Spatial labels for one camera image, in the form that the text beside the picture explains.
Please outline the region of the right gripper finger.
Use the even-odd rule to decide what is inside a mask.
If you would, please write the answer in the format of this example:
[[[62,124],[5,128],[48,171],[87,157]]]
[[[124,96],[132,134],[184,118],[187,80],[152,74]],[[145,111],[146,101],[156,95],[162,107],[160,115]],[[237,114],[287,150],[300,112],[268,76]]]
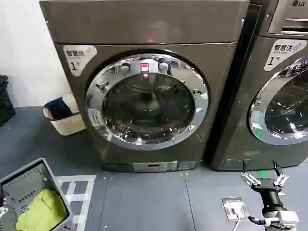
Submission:
[[[261,181],[258,180],[257,178],[255,178],[253,175],[251,175],[246,167],[246,163],[243,160],[243,166],[242,166],[242,170],[243,172],[241,173],[241,178],[244,182],[246,182],[246,184],[248,184],[249,186],[258,186],[261,185]]]
[[[283,187],[288,179],[288,175],[282,172],[281,167],[278,165],[278,163],[275,160],[273,160],[272,163],[274,165],[274,170],[278,176],[278,178],[274,181],[273,185]]]

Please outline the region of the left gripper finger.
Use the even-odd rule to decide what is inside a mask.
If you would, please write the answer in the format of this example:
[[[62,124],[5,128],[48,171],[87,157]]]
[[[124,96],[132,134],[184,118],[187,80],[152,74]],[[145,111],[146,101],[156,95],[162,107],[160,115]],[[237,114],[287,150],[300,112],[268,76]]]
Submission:
[[[5,198],[5,195],[3,193],[3,189],[2,189],[2,186],[0,187],[0,216],[2,217],[3,214],[6,213],[6,208],[5,208],[5,201],[6,201],[6,198]]]

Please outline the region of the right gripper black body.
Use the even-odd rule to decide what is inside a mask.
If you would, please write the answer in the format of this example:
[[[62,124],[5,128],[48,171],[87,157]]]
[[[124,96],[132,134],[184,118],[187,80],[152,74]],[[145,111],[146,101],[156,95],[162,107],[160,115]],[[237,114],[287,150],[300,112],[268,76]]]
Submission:
[[[278,193],[282,187],[275,185],[275,178],[257,178],[261,184],[252,185],[252,190],[259,193],[263,202],[262,212],[286,211]]]

